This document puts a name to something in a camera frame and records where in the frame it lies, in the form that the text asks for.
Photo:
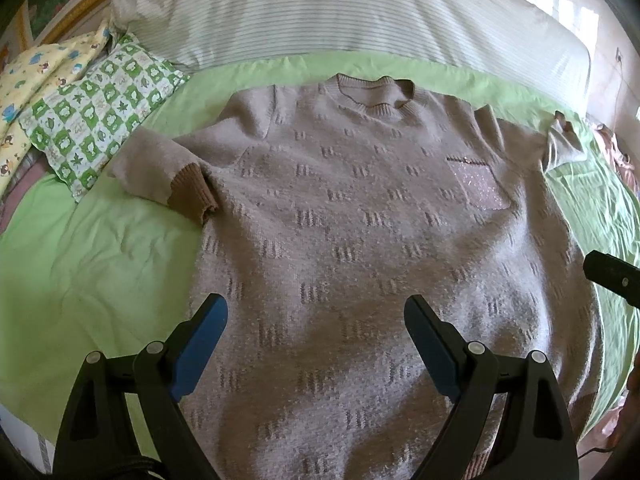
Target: sweater collar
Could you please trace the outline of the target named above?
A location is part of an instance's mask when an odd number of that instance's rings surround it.
[[[367,106],[344,93],[345,87],[349,88],[379,88],[381,86],[399,86],[400,82],[409,82],[411,85],[410,98],[399,107],[389,103],[379,103]],[[350,77],[344,74],[336,74],[324,83],[320,83],[320,90],[331,97],[338,106],[354,110],[366,117],[377,118],[379,120],[399,121],[405,118],[419,116],[422,106],[417,101],[421,90],[410,80],[395,80],[392,77],[384,76],[377,81],[367,81]]]

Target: sparkly pocket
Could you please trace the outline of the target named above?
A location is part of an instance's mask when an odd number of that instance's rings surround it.
[[[486,162],[468,157],[448,156],[447,163],[465,191],[471,206],[485,211],[510,208],[511,200],[498,184]]]

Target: green checkered pillow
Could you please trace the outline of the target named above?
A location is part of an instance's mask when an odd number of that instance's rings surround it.
[[[130,133],[187,79],[127,34],[84,79],[25,108],[20,126],[79,202]]]

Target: cable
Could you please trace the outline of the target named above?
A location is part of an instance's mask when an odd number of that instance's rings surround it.
[[[620,92],[622,91],[622,86],[625,84],[625,77],[624,77],[624,69],[622,67],[622,58],[618,58],[617,59],[617,63],[616,63],[616,67],[620,65],[620,86],[618,87],[618,93],[616,94],[616,104],[615,104],[615,108],[613,110],[613,134],[616,134],[616,127],[618,125],[618,100],[620,99]]]
[[[606,447],[592,447],[590,450],[588,450],[585,453],[582,453],[579,457],[578,460],[583,459],[585,456],[587,456],[589,453],[611,453],[614,449],[616,449],[616,446],[614,447],[609,447],[608,449]]]

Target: sweater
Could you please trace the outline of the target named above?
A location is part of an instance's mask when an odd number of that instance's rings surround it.
[[[238,92],[183,137],[132,134],[111,174],[202,226],[188,314],[228,301],[181,403],[223,478],[410,478],[451,407],[404,327],[412,294],[495,353],[543,351],[580,434],[602,322],[545,184],[586,158],[558,117],[539,133],[409,80],[337,75]]]

